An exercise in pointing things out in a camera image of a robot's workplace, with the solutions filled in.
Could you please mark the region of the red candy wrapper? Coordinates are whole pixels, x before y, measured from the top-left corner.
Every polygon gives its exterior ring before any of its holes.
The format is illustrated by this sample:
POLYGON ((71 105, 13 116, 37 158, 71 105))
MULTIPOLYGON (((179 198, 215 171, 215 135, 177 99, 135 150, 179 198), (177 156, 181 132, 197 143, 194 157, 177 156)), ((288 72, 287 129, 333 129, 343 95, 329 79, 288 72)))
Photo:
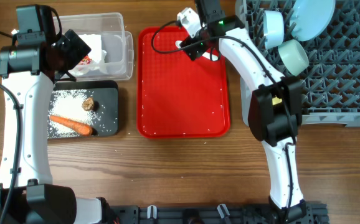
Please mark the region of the red candy wrapper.
POLYGON ((78 64, 79 65, 89 65, 89 64, 91 64, 91 62, 92 62, 92 59, 88 55, 86 55, 78 64))

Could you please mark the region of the brown food scrap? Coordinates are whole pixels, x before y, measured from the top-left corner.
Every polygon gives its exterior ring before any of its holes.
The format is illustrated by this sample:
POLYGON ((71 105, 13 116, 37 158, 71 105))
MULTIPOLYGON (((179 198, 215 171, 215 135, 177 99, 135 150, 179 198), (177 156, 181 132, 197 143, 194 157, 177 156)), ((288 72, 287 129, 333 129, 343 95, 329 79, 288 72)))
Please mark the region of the brown food scrap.
POLYGON ((93 111, 95 107, 95 101, 92 97, 86 98, 82 103, 82 109, 85 111, 93 111))

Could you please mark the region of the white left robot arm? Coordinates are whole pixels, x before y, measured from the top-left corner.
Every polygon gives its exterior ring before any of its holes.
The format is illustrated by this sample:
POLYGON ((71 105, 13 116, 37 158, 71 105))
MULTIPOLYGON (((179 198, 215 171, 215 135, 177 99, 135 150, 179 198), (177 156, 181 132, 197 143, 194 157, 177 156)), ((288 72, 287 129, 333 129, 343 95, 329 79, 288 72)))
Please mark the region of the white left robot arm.
POLYGON ((18 30, 0 50, 5 125, 0 165, 0 223, 118 223, 101 197, 79 198, 54 185, 47 155, 48 110, 54 85, 90 52, 57 11, 33 4, 16 9, 18 30))

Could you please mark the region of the orange food piece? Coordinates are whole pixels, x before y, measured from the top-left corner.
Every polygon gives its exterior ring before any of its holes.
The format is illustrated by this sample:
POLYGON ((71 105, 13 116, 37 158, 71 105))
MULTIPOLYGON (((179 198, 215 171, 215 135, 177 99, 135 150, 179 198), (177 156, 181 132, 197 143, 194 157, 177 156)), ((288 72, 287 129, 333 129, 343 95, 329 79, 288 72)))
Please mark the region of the orange food piece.
POLYGON ((91 126, 89 126, 88 124, 79 123, 77 121, 63 118, 61 116, 56 116, 56 115, 50 115, 49 118, 51 121, 53 121, 55 123, 59 123, 62 126, 70 128, 71 130, 75 131, 79 135, 91 136, 93 133, 93 128, 91 126))

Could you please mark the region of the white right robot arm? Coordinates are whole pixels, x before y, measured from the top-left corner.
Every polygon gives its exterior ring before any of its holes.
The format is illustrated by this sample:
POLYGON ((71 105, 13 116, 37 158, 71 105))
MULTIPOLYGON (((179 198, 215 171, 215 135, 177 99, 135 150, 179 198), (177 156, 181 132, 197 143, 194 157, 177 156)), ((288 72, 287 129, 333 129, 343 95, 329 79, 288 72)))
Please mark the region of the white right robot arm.
POLYGON ((295 149, 301 125, 301 83, 271 65, 236 16, 226 16, 219 1, 196 1, 176 16, 189 34, 181 50, 191 60, 215 48, 237 70, 250 91, 248 126, 262 143, 270 173, 270 220, 296 222, 307 215, 299 189, 295 149))

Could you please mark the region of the light blue bowl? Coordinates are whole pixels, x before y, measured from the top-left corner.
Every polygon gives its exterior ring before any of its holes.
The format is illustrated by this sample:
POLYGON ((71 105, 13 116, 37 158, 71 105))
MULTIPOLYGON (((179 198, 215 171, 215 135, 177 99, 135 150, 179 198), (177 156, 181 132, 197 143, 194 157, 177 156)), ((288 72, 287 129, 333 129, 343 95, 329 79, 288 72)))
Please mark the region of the light blue bowl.
POLYGON ((264 11, 263 13, 263 36, 266 49, 278 47, 284 40, 284 20, 278 11, 264 11))

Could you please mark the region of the mint green bowl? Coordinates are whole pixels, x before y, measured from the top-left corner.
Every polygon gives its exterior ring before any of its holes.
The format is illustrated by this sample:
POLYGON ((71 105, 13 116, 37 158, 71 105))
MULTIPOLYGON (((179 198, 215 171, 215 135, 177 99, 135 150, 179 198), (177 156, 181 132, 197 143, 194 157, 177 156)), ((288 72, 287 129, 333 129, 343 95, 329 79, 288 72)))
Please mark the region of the mint green bowl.
POLYGON ((294 76, 309 66, 308 56, 297 40, 289 40, 279 45, 278 53, 286 69, 294 76))

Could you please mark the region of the light blue plate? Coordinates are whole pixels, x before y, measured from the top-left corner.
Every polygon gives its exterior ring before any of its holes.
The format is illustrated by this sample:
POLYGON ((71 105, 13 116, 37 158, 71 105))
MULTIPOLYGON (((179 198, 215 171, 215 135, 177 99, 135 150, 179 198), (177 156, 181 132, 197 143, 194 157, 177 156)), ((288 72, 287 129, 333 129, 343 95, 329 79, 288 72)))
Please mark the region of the light blue plate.
POLYGON ((335 0, 296 0, 290 25, 296 24, 291 34, 299 41, 319 36, 332 19, 335 0))

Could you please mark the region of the white napkin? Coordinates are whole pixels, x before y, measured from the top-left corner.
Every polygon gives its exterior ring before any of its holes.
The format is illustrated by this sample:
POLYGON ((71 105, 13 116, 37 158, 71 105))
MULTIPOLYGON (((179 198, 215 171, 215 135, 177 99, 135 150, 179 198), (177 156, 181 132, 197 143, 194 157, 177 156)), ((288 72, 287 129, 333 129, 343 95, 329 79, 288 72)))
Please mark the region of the white napkin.
POLYGON ((98 34, 81 34, 79 37, 91 48, 88 56, 92 59, 89 65, 77 65, 74 69, 69 72, 79 77, 86 75, 89 72, 99 70, 100 64, 105 63, 105 57, 107 55, 106 50, 102 48, 102 36, 98 34))

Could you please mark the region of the white spoon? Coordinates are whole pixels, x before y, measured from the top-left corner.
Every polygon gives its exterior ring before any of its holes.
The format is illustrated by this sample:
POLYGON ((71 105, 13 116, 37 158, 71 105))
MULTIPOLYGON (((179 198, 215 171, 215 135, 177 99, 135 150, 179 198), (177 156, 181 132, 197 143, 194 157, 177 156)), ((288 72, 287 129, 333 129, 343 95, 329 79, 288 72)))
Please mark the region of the white spoon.
MULTIPOLYGON (((175 41, 175 45, 176 45, 176 47, 177 47, 178 49, 181 48, 181 43, 182 43, 181 40, 175 41)), ((203 56, 204 58, 207 58, 207 59, 213 61, 213 62, 219 60, 219 58, 218 58, 217 55, 211 54, 210 52, 204 52, 204 53, 202 54, 202 56, 203 56)))

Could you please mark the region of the yellow plastic cup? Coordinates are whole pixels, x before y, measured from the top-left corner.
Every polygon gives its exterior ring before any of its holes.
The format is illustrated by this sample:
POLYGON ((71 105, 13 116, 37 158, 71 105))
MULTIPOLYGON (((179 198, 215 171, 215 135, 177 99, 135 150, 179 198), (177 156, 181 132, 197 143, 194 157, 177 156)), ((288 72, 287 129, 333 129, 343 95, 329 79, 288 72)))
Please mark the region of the yellow plastic cup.
POLYGON ((282 103, 282 99, 281 99, 281 98, 278 98, 278 97, 273 97, 273 98, 272 98, 272 105, 273 105, 273 106, 279 105, 280 103, 282 103))

